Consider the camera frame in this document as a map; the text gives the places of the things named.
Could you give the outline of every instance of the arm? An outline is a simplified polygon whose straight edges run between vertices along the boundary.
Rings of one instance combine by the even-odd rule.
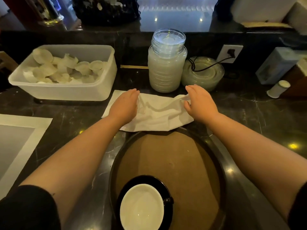
[[[210,94],[186,86],[186,111],[206,124],[228,149],[239,169],[287,219],[296,194],[307,181],[307,160],[244,125],[220,114]]]
[[[123,93],[107,117],[64,145],[21,183],[39,186],[53,196],[62,225],[93,179],[117,131],[136,116],[139,93],[136,89]]]

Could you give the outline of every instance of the black sleeve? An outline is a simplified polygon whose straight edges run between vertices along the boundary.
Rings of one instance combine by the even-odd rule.
[[[288,225],[291,230],[307,229],[307,183],[297,193],[289,212]]]
[[[19,186],[0,201],[0,229],[60,230],[53,197],[37,186]]]

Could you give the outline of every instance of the white plastic tub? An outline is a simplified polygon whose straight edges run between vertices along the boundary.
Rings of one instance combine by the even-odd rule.
[[[47,49],[53,56],[63,58],[66,53],[75,56],[79,61],[107,61],[107,66],[95,83],[90,84],[37,84],[28,82],[23,76],[23,70],[28,66],[37,66],[30,54],[9,76],[12,85],[19,86],[24,91],[38,99],[103,101],[110,95],[117,67],[114,49],[108,45],[43,45],[38,48]]]

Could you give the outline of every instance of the forearm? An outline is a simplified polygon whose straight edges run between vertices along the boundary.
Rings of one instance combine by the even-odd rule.
[[[240,170],[286,219],[297,192],[307,181],[307,160],[222,114],[207,125]]]
[[[103,118],[59,149],[21,185],[36,185],[52,194],[63,223],[120,128],[112,117]]]

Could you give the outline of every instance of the black bowl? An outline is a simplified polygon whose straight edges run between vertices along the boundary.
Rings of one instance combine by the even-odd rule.
[[[158,230],[168,230],[171,226],[172,218],[173,218],[173,204],[174,200],[169,193],[167,187],[161,182],[158,178],[150,175],[141,175],[131,179],[129,182],[124,185],[123,189],[121,190],[117,202],[116,202],[116,220],[121,225],[120,221],[120,206],[122,204],[122,199],[124,198],[125,194],[128,192],[135,185],[139,184],[148,184],[153,186],[161,195],[163,204],[164,204],[164,216],[162,223]]]

